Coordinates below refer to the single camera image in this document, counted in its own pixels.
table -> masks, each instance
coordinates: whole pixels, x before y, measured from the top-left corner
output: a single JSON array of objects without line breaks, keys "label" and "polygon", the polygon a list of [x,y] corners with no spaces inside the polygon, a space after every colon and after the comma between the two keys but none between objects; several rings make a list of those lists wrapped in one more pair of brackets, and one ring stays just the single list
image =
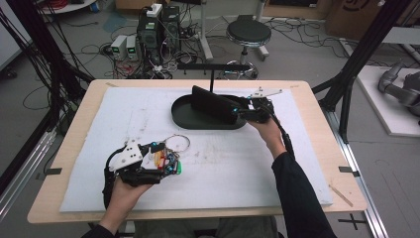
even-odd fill
[{"label": "table", "polygon": [[[98,111],[103,95],[108,87],[192,87],[198,85],[208,88],[208,80],[118,80],[97,79],[93,81],[80,104],[80,108],[57,152],[52,168],[62,168],[60,175],[47,176],[40,192],[28,214],[31,223],[58,223],[99,221],[103,212],[67,212],[60,213],[72,167],[83,147],[84,139]],[[302,120],[307,128],[314,151],[319,158],[321,169],[333,195],[334,204],[323,207],[325,212],[353,212],[367,208],[366,201],[352,173],[341,173],[339,167],[348,164],[340,151],[331,129],[318,106],[311,88],[304,81],[280,80],[220,80],[215,87],[225,88],[289,88],[300,110]],[[170,219],[198,217],[226,217],[249,215],[282,214],[279,207],[262,208],[224,208],[205,210],[161,210],[135,211],[128,219]]]}]

black stool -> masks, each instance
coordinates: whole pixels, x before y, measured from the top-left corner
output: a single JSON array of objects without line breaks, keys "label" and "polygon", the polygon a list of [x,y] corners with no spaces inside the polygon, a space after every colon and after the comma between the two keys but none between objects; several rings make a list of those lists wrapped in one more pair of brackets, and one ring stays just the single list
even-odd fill
[{"label": "black stool", "polygon": [[257,79],[259,77],[258,69],[250,62],[247,62],[248,48],[258,48],[269,42],[271,30],[265,24],[255,20],[239,19],[229,24],[226,35],[232,42],[244,46],[239,61],[232,60],[228,64],[248,64],[249,70],[246,71],[224,71],[226,79]]}]

concrete floor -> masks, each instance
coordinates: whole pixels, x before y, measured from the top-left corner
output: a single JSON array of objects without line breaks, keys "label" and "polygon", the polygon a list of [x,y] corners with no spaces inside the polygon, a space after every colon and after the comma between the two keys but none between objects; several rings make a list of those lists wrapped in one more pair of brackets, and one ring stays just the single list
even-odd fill
[{"label": "concrete floor", "polygon": [[[60,15],[60,19],[74,25],[98,22],[97,25],[85,27],[71,27],[70,25],[62,25],[62,27],[73,51],[77,53],[82,62],[86,62],[86,68],[96,78],[111,78],[107,72],[112,68],[107,59],[81,52],[94,51],[95,47],[85,47],[110,43],[111,38],[115,38],[119,34],[135,33],[136,28],[133,26],[137,26],[136,16],[117,14],[112,9],[98,14],[80,10]],[[211,36],[225,36],[227,25],[224,21],[221,18],[208,20],[208,29],[216,27],[210,33]],[[327,38],[328,36],[323,30],[323,23],[315,23],[320,28],[308,26],[307,33],[318,34],[320,39]],[[128,27],[115,31],[120,26]],[[335,76],[347,61],[346,58],[339,58],[334,54],[332,49],[338,56],[344,55],[343,49],[335,41],[328,42],[332,48],[308,47],[286,37],[299,39],[296,30],[286,33],[284,28],[277,28],[283,33],[272,31],[272,38],[266,45],[270,56],[265,61],[261,61],[256,53],[249,53],[249,61],[253,62],[260,70],[260,79],[305,80],[311,86],[315,86]],[[303,36],[303,39],[305,41],[314,40],[309,36]],[[241,47],[225,38],[209,38],[209,44],[214,55],[214,63],[225,63],[239,58]],[[413,67],[419,66],[413,63],[405,53],[396,50],[395,46],[381,46],[372,58],[387,64],[404,59],[407,64],[412,64]],[[25,97],[31,91],[42,86],[28,60],[20,56],[12,63],[12,67],[18,72],[18,77],[0,80],[0,107],[2,108],[0,116],[2,135],[0,139],[0,173],[13,160],[47,112],[46,109],[26,109],[22,105]],[[188,71],[187,74],[184,74],[183,71],[176,71],[173,73],[173,78],[208,79],[210,73]],[[319,93],[317,97],[322,98],[323,94]],[[45,107],[47,91],[37,90],[28,97],[25,104],[32,108]],[[354,86],[348,136],[388,236],[420,237],[420,192],[415,188],[420,170],[418,160],[420,139],[388,136],[357,83]],[[42,185],[42,181],[36,179],[35,176],[42,171],[47,158],[59,146],[60,139],[56,140],[34,177],[30,179],[7,216],[0,223],[2,237],[79,237],[88,230],[85,223],[33,225],[26,219]],[[357,220],[365,220],[361,213],[353,215]],[[282,217],[277,218],[278,229],[285,234],[284,221]],[[371,237],[367,225],[359,223],[355,227],[352,223],[339,221],[339,219],[350,219],[349,213],[328,214],[328,219],[338,237]]]}]

hand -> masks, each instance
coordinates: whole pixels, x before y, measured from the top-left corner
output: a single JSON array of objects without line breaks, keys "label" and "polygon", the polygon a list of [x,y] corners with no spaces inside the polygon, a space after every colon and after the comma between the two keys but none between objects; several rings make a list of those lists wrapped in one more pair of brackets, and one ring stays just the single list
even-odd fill
[{"label": "hand", "polygon": [[115,234],[121,223],[127,218],[130,211],[136,205],[140,196],[145,193],[152,184],[132,187],[117,177],[112,191],[108,209],[99,224]]},{"label": "hand", "polygon": [[248,123],[260,132],[260,136],[265,141],[266,146],[271,151],[274,158],[277,158],[279,155],[286,152],[284,144],[281,141],[280,129],[278,129],[272,118],[269,118],[265,123],[253,121],[248,121]]}]

black rod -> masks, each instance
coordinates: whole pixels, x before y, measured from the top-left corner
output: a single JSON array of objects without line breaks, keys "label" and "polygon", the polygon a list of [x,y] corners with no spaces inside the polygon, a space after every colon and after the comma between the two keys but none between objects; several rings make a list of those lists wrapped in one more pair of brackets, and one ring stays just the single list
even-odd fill
[{"label": "black rod", "polygon": [[333,79],[312,89],[314,93],[317,93],[330,87],[326,96],[320,100],[321,107],[329,111],[334,111],[337,103],[345,96],[342,103],[339,133],[346,143],[353,83],[410,3],[411,0],[387,0],[343,69]]}]

